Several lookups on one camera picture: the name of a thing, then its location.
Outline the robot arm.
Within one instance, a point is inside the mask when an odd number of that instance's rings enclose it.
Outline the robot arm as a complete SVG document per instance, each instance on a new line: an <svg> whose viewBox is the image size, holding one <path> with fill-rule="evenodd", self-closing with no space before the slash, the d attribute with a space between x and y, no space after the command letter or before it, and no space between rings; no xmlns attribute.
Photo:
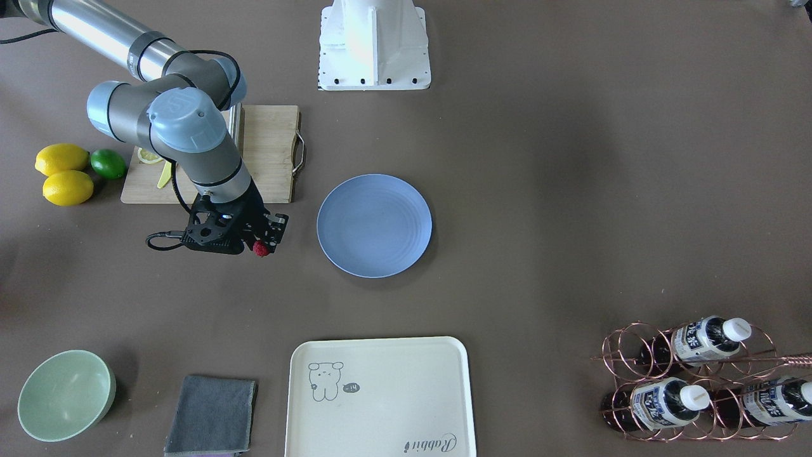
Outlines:
<svg viewBox="0 0 812 457"><path fill-rule="evenodd" d="M86 110L94 128L180 167L197 190L183 230L146 238L175 240L192 251L258 256L275 251L288 217L266 209L223 112L246 95L231 55L187 50L102 1L3 1L3 18L29 18L75 38L119 64L137 86L103 82Z"/></svg>

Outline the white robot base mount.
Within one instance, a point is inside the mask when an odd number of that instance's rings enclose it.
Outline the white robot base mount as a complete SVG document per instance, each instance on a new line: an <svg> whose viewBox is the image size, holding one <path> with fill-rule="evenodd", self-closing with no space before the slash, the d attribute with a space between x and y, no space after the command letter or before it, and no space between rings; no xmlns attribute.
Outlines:
<svg viewBox="0 0 812 457"><path fill-rule="evenodd" d="M428 89L426 12L412 1L334 1L321 11L317 87Z"/></svg>

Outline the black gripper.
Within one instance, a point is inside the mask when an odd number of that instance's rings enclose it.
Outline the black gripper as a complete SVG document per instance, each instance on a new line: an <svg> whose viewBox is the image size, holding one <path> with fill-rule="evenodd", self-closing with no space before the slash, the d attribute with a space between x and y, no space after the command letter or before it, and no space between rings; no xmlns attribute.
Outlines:
<svg viewBox="0 0 812 457"><path fill-rule="evenodd" d="M215 203L208 195L197 196L181 244L192 251L238 255L246 247L252 251L253 243L260 240L269 255L282 242L287 223L287 215L266 209L252 182L231 202Z"/></svg>

